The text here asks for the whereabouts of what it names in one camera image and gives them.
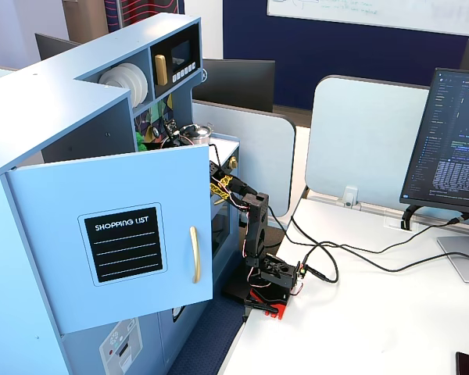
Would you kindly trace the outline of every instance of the silver metal bracket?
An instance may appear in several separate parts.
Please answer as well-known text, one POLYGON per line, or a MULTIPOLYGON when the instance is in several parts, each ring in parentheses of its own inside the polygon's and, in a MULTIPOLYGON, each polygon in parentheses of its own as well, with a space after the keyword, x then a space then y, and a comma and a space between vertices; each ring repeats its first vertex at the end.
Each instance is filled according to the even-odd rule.
POLYGON ((347 209, 360 209, 361 204, 358 203, 358 188, 354 186, 346 186, 342 198, 335 203, 347 209))

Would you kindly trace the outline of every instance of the black cable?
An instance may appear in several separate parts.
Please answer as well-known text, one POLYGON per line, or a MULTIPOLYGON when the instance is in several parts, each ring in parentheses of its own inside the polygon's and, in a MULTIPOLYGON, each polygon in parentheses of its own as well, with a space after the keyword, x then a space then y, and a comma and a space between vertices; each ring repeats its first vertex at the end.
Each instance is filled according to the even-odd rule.
POLYGON ((280 220, 277 219, 277 217, 274 215, 274 211, 273 209, 271 208, 271 206, 269 205, 268 206, 270 212, 271 212, 271 215, 272 217, 274 218, 274 220, 277 222, 277 224, 280 226, 281 230, 283 230, 283 233, 284 235, 286 236, 286 238, 291 242, 293 243, 294 245, 301 245, 301 246, 313 246, 313 248, 311 248, 311 250, 309 250, 309 252, 306 254, 306 256, 304 257, 305 261, 307 261, 307 259, 309 258, 310 254, 314 251, 315 248, 321 248, 321 250, 323 250, 327 255, 328 255, 328 258, 330 258, 330 260, 332 261, 332 263, 334 264, 334 268, 335 268, 335 279, 329 279, 328 277, 326 277, 325 275, 323 275, 321 272, 315 270, 314 268, 308 266, 307 264, 305 264, 305 262, 303 261, 303 266, 306 268, 306 271, 309 270, 314 276, 320 278, 321 280, 323 281, 326 281, 330 284, 335 284, 338 282, 338 266, 337 266, 337 262, 335 261, 335 258, 333 257, 333 255, 324 247, 322 246, 321 244, 319 244, 316 240, 314 240, 313 238, 311 238, 311 236, 309 236, 307 233, 303 232, 302 230, 299 229, 299 227, 296 225, 296 222, 294 221, 294 224, 295 226, 297 227, 297 229, 299 229, 303 234, 304 236, 310 240, 311 242, 313 242, 313 244, 303 244, 303 243, 300 243, 300 242, 295 242, 295 241, 292 241, 290 239, 290 237, 288 236, 287 234, 287 230, 285 228, 283 228, 283 225, 281 225, 280 223, 280 220))
MULTIPOLYGON (((292 218, 291 220, 293 221, 293 223, 295 224, 295 226, 299 229, 299 226, 298 226, 297 222, 295 221, 295 219, 292 218)), ((441 225, 439 225, 439 226, 430 226, 430 227, 445 227, 445 226, 447 226, 447 225, 454 225, 454 224, 459 223, 459 222, 460 222, 460 219, 459 219, 459 218, 454 218, 454 219, 451 219, 448 223, 441 224, 441 225)), ((311 236, 309 236, 307 233, 305 233, 302 229, 299 229, 299 230, 303 233, 304 236, 306 236, 307 238, 312 239, 311 236)), ((407 243, 409 240, 404 241, 404 242, 400 242, 399 244, 396 244, 396 245, 401 245, 401 244, 403 244, 403 243, 407 243)), ((407 270, 407 269, 409 269, 409 268, 411 268, 411 267, 413 267, 413 266, 417 266, 417 265, 422 264, 422 263, 430 262, 430 261, 435 260, 435 259, 440 259, 440 258, 449 257, 449 256, 451 256, 451 255, 458 255, 458 256, 462 256, 462 257, 464 257, 464 258, 466 258, 466 259, 469 259, 469 255, 464 254, 464 253, 462 253, 462 252, 447 252, 447 253, 445 253, 445 254, 435 255, 435 256, 432 256, 432 257, 429 257, 429 258, 426 258, 426 259, 418 260, 418 261, 416 261, 416 262, 410 263, 410 264, 408 264, 408 265, 406 265, 406 266, 403 266, 403 267, 401 267, 401 268, 391 270, 391 269, 389 269, 389 268, 385 268, 385 267, 383 267, 383 266, 380 266, 380 265, 378 265, 378 264, 375 263, 375 262, 372 262, 371 260, 369 260, 368 258, 365 258, 365 257, 362 256, 361 254, 358 254, 357 252, 354 252, 353 250, 350 250, 350 249, 344 247, 344 245, 337 245, 337 244, 335 244, 334 242, 331 242, 331 241, 318 242, 318 245, 328 246, 328 247, 330 247, 330 248, 341 248, 342 250, 345 250, 345 251, 347 251, 348 253, 353 254, 353 255, 357 256, 358 258, 364 260, 365 262, 370 263, 372 266, 375 266, 375 267, 377 267, 378 269, 383 270, 383 271, 385 271, 385 272, 389 272, 389 273, 401 272, 401 271, 407 270)))
POLYGON ((294 244, 294 245, 300 245, 300 246, 314 246, 315 244, 302 244, 300 242, 295 242, 295 241, 292 241, 290 239, 290 237, 288 236, 287 234, 287 229, 283 228, 283 225, 281 225, 280 223, 280 220, 277 219, 277 217, 274 215, 274 211, 273 209, 271 208, 271 206, 269 205, 268 206, 270 212, 271 212, 271 215, 272 217, 274 218, 274 220, 277 222, 277 224, 280 226, 281 230, 283 230, 283 234, 285 235, 285 237, 290 241, 290 243, 294 244))
POLYGON ((211 146, 213 146, 216 149, 217 162, 219 163, 219 168, 222 168, 222 165, 220 164, 219 151, 217 150, 217 145, 215 145, 214 143, 210 143, 209 147, 211 146))
POLYGON ((448 227, 449 225, 453 225, 454 223, 444 223, 444 224, 438 224, 438 225, 430 225, 429 227, 421 230, 419 233, 416 233, 414 234, 412 237, 410 237, 409 239, 407 239, 406 241, 403 241, 403 242, 398 242, 397 244, 393 244, 393 245, 389 245, 387 248, 384 248, 382 249, 381 251, 373 251, 373 250, 367 250, 365 248, 357 248, 355 246, 352 246, 352 245, 348 245, 348 244, 343 244, 343 245, 337 245, 333 242, 329 242, 330 244, 333 244, 334 246, 338 247, 338 248, 341 248, 341 247, 347 247, 349 249, 353 249, 353 250, 357 250, 359 252, 368 252, 369 254, 382 254, 383 252, 387 252, 389 249, 391 248, 395 248, 396 246, 400 246, 400 245, 404 245, 404 244, 407 244, 408 242, 412 241, 415 237, 417 236, 420 236, 421 234, 423 234, 425 231, 427 230, 430 230, 431 228, 443 228, 443 227, 448 227))

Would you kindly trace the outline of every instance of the navy blue wall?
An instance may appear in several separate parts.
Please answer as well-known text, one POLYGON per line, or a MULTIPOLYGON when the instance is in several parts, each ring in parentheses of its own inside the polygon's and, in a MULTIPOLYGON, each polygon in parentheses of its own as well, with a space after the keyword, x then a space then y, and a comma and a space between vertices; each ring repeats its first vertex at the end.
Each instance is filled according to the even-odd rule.
POLYGON ((311 109, 327 75, 429 85, 458 67, 467 38, 267 15, 267 0, 224 0, 224 58, 276 60, 274 102, 311 109))

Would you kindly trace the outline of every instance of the white paper plate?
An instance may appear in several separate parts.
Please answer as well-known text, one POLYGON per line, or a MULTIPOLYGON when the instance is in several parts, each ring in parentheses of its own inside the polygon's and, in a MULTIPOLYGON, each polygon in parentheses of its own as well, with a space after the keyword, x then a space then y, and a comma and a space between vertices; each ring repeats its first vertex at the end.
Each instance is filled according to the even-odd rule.
POLYGON ((112 68, 102 75, 99 79, 99 83, 107 84, 107 82, 117 82, 122 88, 128 88, 131 91, 132 108, 135 108, 138 105, 137 95, 140 94, 140 92, 138 93, 138 89, 139 91, 141 89, 139 87, 135 87, 132 79, 126 74, 128 70, 129 69, 127 68, 119 66, 112 68))
POLYGON ((141 103, 141 96, 142 96, 142 88, 141 88, 141 81, 136 73, 132 70, 128 69, 126 66, 117 66, 119 70, 121 70, 122 74, 127 77, 129 80, 132 81, 132 84, 135 87, 135 104, 134 107, 141 103))
POLYGON ((142 103, 148 95, 148 80, 146 79, 146 76, 137 65, 130 64, 129 62, 125 62, 123 64, 120 64, 119 66, 124 66, 132 70, 135 75, 138 76, 139 83, 141 84, 141 100, 139 101, 139 104, 142 103))

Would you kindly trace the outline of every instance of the cabinet door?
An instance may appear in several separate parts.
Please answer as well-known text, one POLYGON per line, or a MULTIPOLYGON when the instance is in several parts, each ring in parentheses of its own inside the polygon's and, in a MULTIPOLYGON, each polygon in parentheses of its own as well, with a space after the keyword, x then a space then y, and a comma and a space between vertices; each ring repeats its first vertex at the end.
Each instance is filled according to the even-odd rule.
POLYGON ((212 298, 207 146, 7 174, 61 333, 212 298))

